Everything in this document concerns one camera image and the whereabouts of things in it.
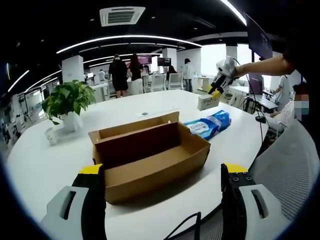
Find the potted plant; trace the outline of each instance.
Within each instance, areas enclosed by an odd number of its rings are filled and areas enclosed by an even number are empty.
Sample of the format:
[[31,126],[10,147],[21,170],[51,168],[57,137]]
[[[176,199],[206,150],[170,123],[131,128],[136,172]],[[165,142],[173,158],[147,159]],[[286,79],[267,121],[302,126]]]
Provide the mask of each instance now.
[[53,119],[56,117],[63,120],[66,132],[74,132],[81,109],[87,110],[88,105],[94,102],[94,90],[86,82],[73,80],[56,86],[42,102],[42,109],[54,125],[59,124]]

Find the white flower pot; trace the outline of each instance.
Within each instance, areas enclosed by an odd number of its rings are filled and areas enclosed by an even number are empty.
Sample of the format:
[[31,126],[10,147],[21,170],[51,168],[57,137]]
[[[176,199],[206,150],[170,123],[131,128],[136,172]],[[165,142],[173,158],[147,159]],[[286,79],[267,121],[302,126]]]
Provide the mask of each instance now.
[[68,114],[63,114],[60,116],[63,120],[63,129],[65,133],[76,132],[81,128],[80,116],[75,112],[68,112]]

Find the small white box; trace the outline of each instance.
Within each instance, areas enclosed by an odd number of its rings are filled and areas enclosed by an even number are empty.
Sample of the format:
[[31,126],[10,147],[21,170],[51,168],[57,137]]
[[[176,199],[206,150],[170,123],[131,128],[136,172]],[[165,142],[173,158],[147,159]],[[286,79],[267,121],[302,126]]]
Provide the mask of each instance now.
[[200,111],[211,109],[214,107],[217,107],[219,105],[219,99],[220,98],[212,98],[212,95],[200,95],[198,99],[198,109]]

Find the open cardboard box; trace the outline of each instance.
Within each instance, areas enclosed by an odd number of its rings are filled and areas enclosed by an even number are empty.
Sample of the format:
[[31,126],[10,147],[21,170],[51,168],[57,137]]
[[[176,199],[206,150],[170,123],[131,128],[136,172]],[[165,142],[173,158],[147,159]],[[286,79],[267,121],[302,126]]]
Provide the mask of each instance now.
[[93,158],[103,164],[108,203],[145,194],[203,167],[210,143],[192,135],[178,116],[176,112],[96,131],[99,135],[90,133],[100,137],[94,142]]

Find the cable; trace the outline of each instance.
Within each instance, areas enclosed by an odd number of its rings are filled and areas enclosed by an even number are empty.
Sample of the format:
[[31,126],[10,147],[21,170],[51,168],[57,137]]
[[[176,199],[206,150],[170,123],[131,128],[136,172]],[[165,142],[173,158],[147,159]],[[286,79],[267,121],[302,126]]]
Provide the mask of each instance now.
[[[237,59],[233,58],[233,60],[235,60],[235,61],[241,66],[241,64],[238,62]],[[249,83],[250,88],[253,89],[252,86],[251,86],[251,83],[250,83],[250,81],[249,81],[248,75],[246,74],[245,76],[246,76],[246,79],[248,80],[248,83]],[[252,93],[253,93],[254,102],[256,103],[256,102],[257,102],[257,99],[256,99],[255,91],[252,91]],[[263,133],[262,133],[262,123],[261,123],[261,121],[260,121],[260,131],[261,131],[261,145],[262,145],[262,144],[264,143],[264,135],[263,135]]]
[[195,220],[195,229],[194,229],[194,240],[200,240],[200,223],[201,223],[201,212],[197,212],[188,216],[185,220],[183,220],[164,240],[168,240],[172,234],[175,233],[186,221],[189,219],[196,217]]

